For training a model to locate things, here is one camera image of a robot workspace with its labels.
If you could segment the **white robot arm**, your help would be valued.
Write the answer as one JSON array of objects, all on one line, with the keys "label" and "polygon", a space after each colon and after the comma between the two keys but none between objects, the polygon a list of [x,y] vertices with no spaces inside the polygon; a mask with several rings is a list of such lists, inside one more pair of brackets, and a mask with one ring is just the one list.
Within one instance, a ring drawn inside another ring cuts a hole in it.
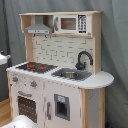
[{"label": "white robot arm", "polygon": [[[6,64],[9,58],[9,55],[5,56],[4,53],[0,51],[0,65]],[[0,128],[36,128],[36,125],[28,117],[20,115]]]}]

